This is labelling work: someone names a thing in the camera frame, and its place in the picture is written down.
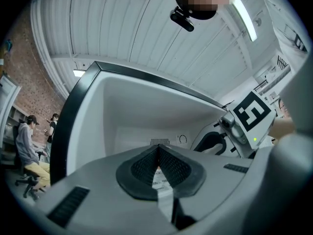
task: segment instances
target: wall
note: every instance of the wall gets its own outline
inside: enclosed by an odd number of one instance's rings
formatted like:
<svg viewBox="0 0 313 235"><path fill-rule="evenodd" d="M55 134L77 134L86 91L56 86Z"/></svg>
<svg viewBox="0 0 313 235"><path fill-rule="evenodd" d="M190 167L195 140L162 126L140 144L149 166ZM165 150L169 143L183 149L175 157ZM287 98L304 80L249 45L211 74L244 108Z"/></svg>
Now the wall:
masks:
<svg viewBox="0 0 313 235"><path fill-rule="evenodd" d="M284 61L286 61L286 58L282 54L282 52L280 52L279 50L276 50L275 55L271 58L271 60L269 60L257 73L254 74L253 77L259 84L261 84L264 80L267 80L269 83L272 81L270 73L273 72L271 70L274 67L276 67L277 74L281 72L281 70L279 69L277 65L278 56L280 56Z"/></svg>
<svg viewBox="0 0 313 235"><path fill-rule="evenodd" d="M219 102L222 105L228 104L233 100L236 100L238 98L241 98L248 94L250 91L252 91L255 87L257 87L259 84L254 79L254 77L248 78L245 82L243 82L241 85L233 89L231 92L227 93L225 96L223 96Z"/></svg>
<svg viewBox="0 0 313 235"><path fill-rule="evenodd" d="M33 141L45 143L44 129L48 129L53 113L60 113L64 100L56 94L38 55L30 22L30 6L17 18L6 39L13 47L5 54L4 70L22 89L15 104L30 115L35 115L39 126Z"/></svg>
<svg viewBox="0 0 313 235"><path fill-rule="evenodd" d="M273 88L271 88L266 93L264 93L263 96L269 98L269 95L272 94L273 92L275 92L276 95L279 95L280 92L285 88L285 86L289 83L291 79L292 79L292 73L289 72Z"/></svg>

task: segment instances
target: baseball cap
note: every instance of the baseball cap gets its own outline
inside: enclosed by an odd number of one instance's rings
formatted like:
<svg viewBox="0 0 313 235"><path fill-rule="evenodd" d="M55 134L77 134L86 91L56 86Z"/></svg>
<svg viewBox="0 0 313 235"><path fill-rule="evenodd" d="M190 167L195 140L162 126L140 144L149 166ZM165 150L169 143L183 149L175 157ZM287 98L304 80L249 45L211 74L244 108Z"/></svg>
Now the baseball cap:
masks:
<svg viewBox="0 0 313 235"><path fill-rule="evenodd" d="M198 10L195 5L188 4L188 0L176 0L176 3L183 10L184 14L199 20L208 20L214 17L217 10L215 5L210 10Z"/></svg>
<svg viewBox="0 0 313 235"><path fill-rule="evenodd" d="M51 121L53 120L53 117L59 118L59 114L55 113L52 115Z"/></svg>
<svg viewBox="0 0 313 235"><path fill-rule="evenodd" d="M27 121L32 121L32 122L34 122L36 125L39 125L39 123L37 122L37 119L36 119L36 117L35 117L34 115L29 115L29 116L27 117Z"/></svg>

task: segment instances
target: gray hoodie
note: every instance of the gray hoodie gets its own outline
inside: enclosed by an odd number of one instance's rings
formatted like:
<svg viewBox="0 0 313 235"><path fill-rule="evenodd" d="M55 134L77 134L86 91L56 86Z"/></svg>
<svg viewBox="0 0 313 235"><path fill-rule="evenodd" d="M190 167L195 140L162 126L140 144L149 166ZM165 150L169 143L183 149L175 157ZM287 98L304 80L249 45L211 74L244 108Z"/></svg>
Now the gray hoodie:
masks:
<svg viewBox="0 0 313 235"><path fill-rule="evenodd" d="M27 123L22 123L19 126L19 134L16 138L16 146L19 151L19 156L22 164L30 165L35 162L39 164L38 155L36 152L41 151L40 148L35 148L31 140L31 132Z"/></svg>

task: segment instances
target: ceiling beam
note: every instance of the ceiling beam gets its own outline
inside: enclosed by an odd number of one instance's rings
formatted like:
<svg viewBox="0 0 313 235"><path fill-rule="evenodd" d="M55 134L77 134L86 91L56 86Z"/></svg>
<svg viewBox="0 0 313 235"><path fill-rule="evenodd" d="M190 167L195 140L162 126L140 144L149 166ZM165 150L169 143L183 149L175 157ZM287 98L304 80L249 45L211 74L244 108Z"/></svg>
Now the ceiling beam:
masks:
<svg viewBox="0 0 313 235"><path fill-rule="evenodd" d="M124 67L129 67L129 68L132 68L135 70L144 71L144 72L147 72L147 73L150 73L153 75L157 75L159 77L173 81L173 82L178 83L180 85L189 87L186 84L186 82L184 82L184 81L182 81L176 77L172 77L171 75L166 74L164 72L157 71L157 69L154 69L154 68L151 68L151 67L148 67L145 65L140 65L140 64L128 62L126 60L112 58L112 57L86 55L86 54L74 54L72 56L70 56L69 54L61 54L61 55L52 55L51 60L53 62L81 62L81 63L86 63L86 64L97 61L97 62L103 62L103 63L108 63L108 64L121 65ZM196 89L195 91L197 91L201 94L207 95L207 93L205 91L202 91L201 89Z"/></svg>
<svg viewBox="0 0 313 235"><path fill-rule="evenodd" d="M234 38L229 44L221 51L221 53L213 60L212 63L208 64L208 68L205 69L202 73L200 73L196 79L193 80L193 82L190 83L190 85L194 85L202 76L204 76L206 73L210 71L209 67L215 65L215 63L220 59L223 58L223 55L233 46L233 44L238 40L239 36L237 38Z"/></svg>
<svg viewBox="0 0 313 235"><path fill-rule="evenodd" d="M246 46L243 34L240 31L240 29L238 28L235 20L233 19L231 14L225 8L219 9L218 10L218 14L225 21L225 23L227 24L229 29L233 32L235 38L238 38L237 39L237 43L238 43L238 45L240 46L240 49L243 52L243 56L244 56L244 59L246 61L246 65L250 69L250 71L252 71L252 62L251 62L251 58L250 58L250 55L249 55L248 48Z"/></svg>
<svg viewBox="0 0 313 235"><path fill-rule="evenodd" d="M56 86L59 93L67 99L69 93L64 87L63 82L55 69L55 66L50 58L50 54L45 42L43 24L42 24L42 13L41 13L41 2L42 0L32 0L30 8L30 19L31 27L34 35L35 44L38 50L39 57L41 62L44 65L45 70L47 71L50 79L53 84Z"/></svg>
<svg viewBox="0 0 313 235"><path fill-rule="evenodd" d="M67 0L67 20L66 20L66 33L67 33L67 47L68 47L68 52L70 56L73 54L73 48L72 48L72 39L71 39L71 32L70 32L70 10L71 10L71 3L72 0Z"/></svg>

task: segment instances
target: person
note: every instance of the person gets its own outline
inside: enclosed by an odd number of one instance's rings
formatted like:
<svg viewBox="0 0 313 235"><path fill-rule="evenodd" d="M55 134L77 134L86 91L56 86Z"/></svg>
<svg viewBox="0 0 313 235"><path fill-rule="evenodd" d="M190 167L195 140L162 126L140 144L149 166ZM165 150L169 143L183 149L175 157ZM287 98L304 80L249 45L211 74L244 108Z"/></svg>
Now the person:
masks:
<svg viewBox="0 0 313 235"><path fill-rule="evenodd" d="M51 145L52 145L52 138L55 131L55 127L57 126L59 120L59 115L54 113L51 118L51 124L49 131L45 130L45 135L48 136L48 140L45 146L45 151L47 153L47 162L50 163L50 154L51 154Z"/></svg>
<svg viewBox="0 0 313 235"><path fill-rule="evenodd" d="M198 18L212 18L220 4L229 4L230 0L177 0L179 6ZM303 66L308 52L312 49L312 40L304 27L296 11L287 0L264 0L270 17L274 33L278 39L280 49L290 64L293 74L297 73ZM295 38L291 39L285 33L289 28ZM290 117L276 118L270 129L269 135L279 140L283 136L293 133L295 125Z"/></svg>
<svg viewBox="0 0 313 235"><path fill-rule="evenodd" d="M3 73L5 73L4 70L4 55L8 52L10 52L12 48L12 41L10 39L8 39L7 41L5 41L5 43L0 46L0 79L3 75Z"/></svg>
<svg viewBox="0 0 313 235"><path fill-rule="evenodd" d="M284 102L282 101L281 98L278 100L278 106L279 106L280 111L283 113L284 117L290 118L289 111L287 107L284 105Z"/></svg>
<svg viewBox="0 0 313 235"><path fill-rule="evenodd" d="M16 138L16 147L22 165L25 169L36 173L40 177L38 183L29 191L34 200L39 199L36 192L40 188L50 186L50 165L40 162L36 153L42 152L45 156L47 154L40 148L34 147L31 139L31 130L34 130L36 125L39 125L36 117L34 115L28 116L27 122L20 124Z"/></svg>

